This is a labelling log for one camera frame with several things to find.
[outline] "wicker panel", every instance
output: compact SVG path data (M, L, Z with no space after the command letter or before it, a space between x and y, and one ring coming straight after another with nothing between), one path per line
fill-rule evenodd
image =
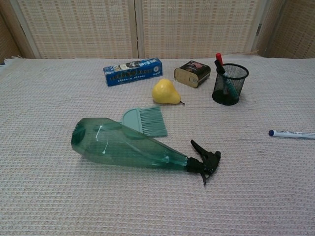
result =
M256 46L258 54L261 56L264 56L265 54L284 2L285 0L269 0L266 5Z
M18 0L44 59L131 58L125 0Z
M0 0L0 9L4 21L21 51L21 56L24 58L34 58L34 53L10 4L10 0Z
M10 58L12 56L20 56L21 52L16 46L13 37L7 28L1 14L0 14L0 63L3 62L5 58Z
M248 53L258 0L143 0L145 57Z
M315 57L315 1L288 0L269 57Z

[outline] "pen holder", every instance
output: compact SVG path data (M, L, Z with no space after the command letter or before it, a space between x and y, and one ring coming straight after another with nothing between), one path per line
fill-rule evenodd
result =
M217 103L230 106L238 103L244 81L249 72L245 67L232 63L224 64L223 67L226 74L220 74L217 70L212 98Z

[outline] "tin can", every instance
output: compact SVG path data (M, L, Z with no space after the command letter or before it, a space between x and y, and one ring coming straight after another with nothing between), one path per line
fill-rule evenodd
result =
M209 78L210 71L209 66L191 60L175 69L174 78L182 84L197 88Z

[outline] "brush bristles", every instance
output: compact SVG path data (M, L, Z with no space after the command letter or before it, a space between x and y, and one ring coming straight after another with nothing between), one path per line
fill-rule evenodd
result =
M167 136L163 115L159 106L139 109L142 133L148 136Z

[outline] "yellow pear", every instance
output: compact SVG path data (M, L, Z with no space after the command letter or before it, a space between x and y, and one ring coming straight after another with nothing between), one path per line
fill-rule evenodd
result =
M160 81L154 85L152 98L155 102L161 104L177 104L181 102L180 94L176 91L172 81L169 79L160 79Z

